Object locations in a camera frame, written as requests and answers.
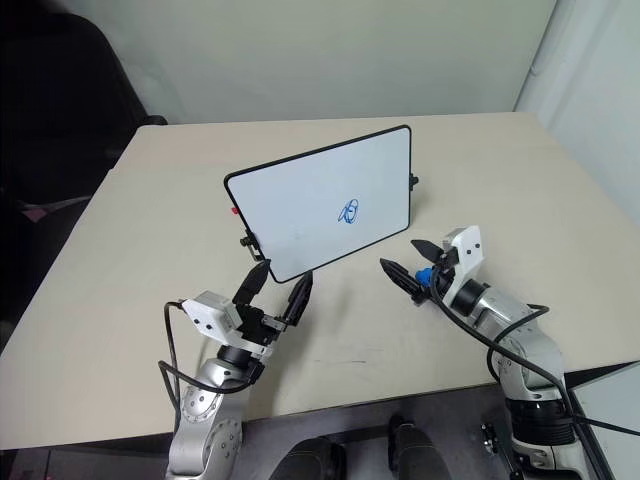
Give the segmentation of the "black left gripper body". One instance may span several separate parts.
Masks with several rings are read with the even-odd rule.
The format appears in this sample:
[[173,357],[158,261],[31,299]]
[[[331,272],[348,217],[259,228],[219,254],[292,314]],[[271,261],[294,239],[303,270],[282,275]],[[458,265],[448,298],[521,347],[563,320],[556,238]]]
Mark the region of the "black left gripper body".
[[236,311],[242,321],[238,327],[241,338],[261,346],[270,346],[288,327],[280,317],[267,315],[257,307],[238,304]]

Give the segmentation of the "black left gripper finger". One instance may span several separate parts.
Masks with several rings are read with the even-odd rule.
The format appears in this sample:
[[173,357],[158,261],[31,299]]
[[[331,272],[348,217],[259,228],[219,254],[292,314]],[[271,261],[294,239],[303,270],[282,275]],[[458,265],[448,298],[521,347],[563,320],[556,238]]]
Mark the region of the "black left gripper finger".
[[309,302],[313,288],[313,272],[307,271],[291,291],[282,319],[289,326],[297,326]]
[[254,297],[264,286],[270,270],[270,261],[262,260],[247,274],[236,294],[232,298],[235,305],[250,305]]

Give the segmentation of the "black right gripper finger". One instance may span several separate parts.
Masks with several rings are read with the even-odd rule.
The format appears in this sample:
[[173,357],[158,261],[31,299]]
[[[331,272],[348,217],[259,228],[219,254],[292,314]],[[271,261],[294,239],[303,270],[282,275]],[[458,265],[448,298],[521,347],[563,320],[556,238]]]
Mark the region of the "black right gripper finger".
[[423,303],[423,286],[409,274],[407,269],[385,258],[380,259],[380,265],[389,279],[408,294],[415,304]]
[[432,264],[441,262],[444,250],[438,245],[431,241],[421,239],[414,239],[411,241],[411,244],[423,258]]

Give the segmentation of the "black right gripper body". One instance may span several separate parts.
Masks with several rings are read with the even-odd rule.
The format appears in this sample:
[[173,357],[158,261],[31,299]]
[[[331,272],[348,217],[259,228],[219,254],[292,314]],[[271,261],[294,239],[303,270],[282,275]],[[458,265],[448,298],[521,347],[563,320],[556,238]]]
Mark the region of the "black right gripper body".
[[454,266],[458,262],[457,250],[453,248],[448,252],[444,251],[441,262],[432,264],[431,267],[424,268],[419,271],[419,283],[423,286],[423,302],[430,300],[431,280],[436,280],[436,290],[441,297],[447,293],[455,276]]

